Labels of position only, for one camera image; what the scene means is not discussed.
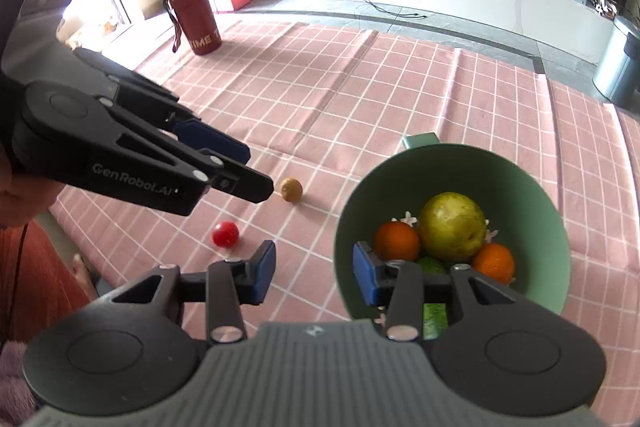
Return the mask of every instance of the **orange clothing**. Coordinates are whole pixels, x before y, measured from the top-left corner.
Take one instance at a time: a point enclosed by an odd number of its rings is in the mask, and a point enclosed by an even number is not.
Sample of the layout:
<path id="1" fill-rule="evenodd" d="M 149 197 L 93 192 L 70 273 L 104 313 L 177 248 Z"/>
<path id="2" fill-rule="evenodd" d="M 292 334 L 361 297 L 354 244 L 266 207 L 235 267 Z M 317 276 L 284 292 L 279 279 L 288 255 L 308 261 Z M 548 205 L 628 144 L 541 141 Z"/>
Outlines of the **orange clothing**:
<path id="1" fill-rule="evenodd" d="M 22 248 L 12 324 L 8 324 L 22 228 L 0 230 L 0 338 L 28 342 L 89 302 L 44 230 L 29 224 Z"/>

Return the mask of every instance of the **red box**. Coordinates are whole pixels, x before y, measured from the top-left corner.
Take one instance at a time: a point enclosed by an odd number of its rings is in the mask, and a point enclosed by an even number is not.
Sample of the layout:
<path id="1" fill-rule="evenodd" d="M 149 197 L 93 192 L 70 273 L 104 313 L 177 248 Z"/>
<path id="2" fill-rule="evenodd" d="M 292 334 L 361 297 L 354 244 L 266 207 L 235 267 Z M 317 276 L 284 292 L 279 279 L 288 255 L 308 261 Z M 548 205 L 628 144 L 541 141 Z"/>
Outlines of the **red box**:
<path id="1" fill-rule="evenodd" d="M 215 13 L 220 12 L 235 12 L 241 9 L 243 6 L 249 4 L 251 0 L 209 0 L 211 9 Z"/>

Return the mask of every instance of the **green bowl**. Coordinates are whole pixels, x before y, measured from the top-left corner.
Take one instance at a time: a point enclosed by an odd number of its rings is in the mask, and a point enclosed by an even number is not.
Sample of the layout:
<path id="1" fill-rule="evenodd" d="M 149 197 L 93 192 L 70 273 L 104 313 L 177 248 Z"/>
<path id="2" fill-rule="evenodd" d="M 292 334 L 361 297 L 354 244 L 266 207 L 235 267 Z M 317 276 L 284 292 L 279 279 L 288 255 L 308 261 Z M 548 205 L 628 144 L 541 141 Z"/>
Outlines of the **green bowl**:
<path id="1" fill-rule="evenodd" d="M 560 313 L 569 290 L 569 241 L 562 219 L 545 191 L 525 171 L 492 152 L 439 143 L 432 134 L 407 137 L 408 148 L 373 169 L 347 201 L 335 235 L 338 288 L 351 317 L 375 318 L 353 274 L 353 245 L 372 242 L 380 225 L 406 211 L 418 216 L 441 192 L 459 192 L 480 205 L 496 243 L 511 250 L 516 263 L 512 287 Z"/>

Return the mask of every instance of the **red water bottle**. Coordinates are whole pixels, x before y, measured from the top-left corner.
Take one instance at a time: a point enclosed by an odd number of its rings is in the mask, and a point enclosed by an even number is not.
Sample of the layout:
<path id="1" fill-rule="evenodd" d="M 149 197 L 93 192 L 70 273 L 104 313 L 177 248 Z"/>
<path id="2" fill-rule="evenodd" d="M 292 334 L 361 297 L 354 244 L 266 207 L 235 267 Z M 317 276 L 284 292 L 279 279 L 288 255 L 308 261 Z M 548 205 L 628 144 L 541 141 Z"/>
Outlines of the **red water bottle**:
<path id="1" fill-rule="evenodd" d="M 174 53 L 180 47 L 182 32 L 196 55 L 206 55 L 222 45 L 209 0 L 164 0 L 164 8 L 175 27 Z"/>

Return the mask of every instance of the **orange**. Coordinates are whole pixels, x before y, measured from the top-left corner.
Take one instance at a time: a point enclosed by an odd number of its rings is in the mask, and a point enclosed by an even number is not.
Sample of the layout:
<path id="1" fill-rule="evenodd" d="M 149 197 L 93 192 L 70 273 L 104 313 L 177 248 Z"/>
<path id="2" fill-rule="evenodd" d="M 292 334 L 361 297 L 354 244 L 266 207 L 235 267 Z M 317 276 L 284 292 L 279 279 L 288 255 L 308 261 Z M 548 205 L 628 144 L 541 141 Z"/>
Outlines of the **orange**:
<path id="1" fill-rule="evenodd" d="M 513 255 L 509 249 L 498 243 L 484 245 L 471 261 L 471 266 L 502 284 L 511 282 L 516 269 Z"/>
<path id="2" fill-rule="evenodd" d="M 389 221 L 376 231 L 373 250 L 388 261 L 415 261 L 420 252 L 420 236 L 402 221 Z"/>

